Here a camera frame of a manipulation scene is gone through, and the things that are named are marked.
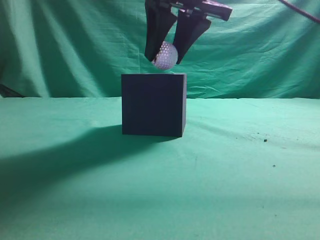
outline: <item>cable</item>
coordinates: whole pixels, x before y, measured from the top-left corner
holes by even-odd
[[[308,19],[311,19],[312,21],[320,24],[320,19],[315,17],[315,16],[312,16],[311,14],[309,14],[308,12],[296,7],[295,5],[287,2],[286,0],[279,0],[281,3],[283,3],[284,5],[286,5],[287,7],[291,8],[292,10],[296,11],[297,13],[307,17]]]

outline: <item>white ball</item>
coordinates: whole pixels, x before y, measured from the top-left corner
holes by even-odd
[[[178,61],[178,51],[176,47],[164,41],[160,48],[159,53],[152,61],[153,65],[158,69],[168,70],[174,67]]]

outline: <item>black box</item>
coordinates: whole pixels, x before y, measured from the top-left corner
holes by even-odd
[[[182,137],[186,74],[122,74],[122,133]]]

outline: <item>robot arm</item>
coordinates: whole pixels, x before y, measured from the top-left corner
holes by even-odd
[[[178,8],[178,16],[171,8]],[[147,34],[145,57],[155,59],[169,30],[177,21],[173,45],[178,52],[177,64],[193,43],[211,26],[207,16],[228,21],[232,8],[211,0],[145,0]]]

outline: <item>green backdrop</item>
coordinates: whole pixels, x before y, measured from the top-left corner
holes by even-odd
[[[320,98],[320,24],[278,0],[220,0],[234,11],[167,73],[189,98]],[[290,0],[320,16],[320,1]],[[167,36],[172,41],[174,29]],[[117,97],[144,57],[144,0],[0,0],[0,84],[28,97]]]

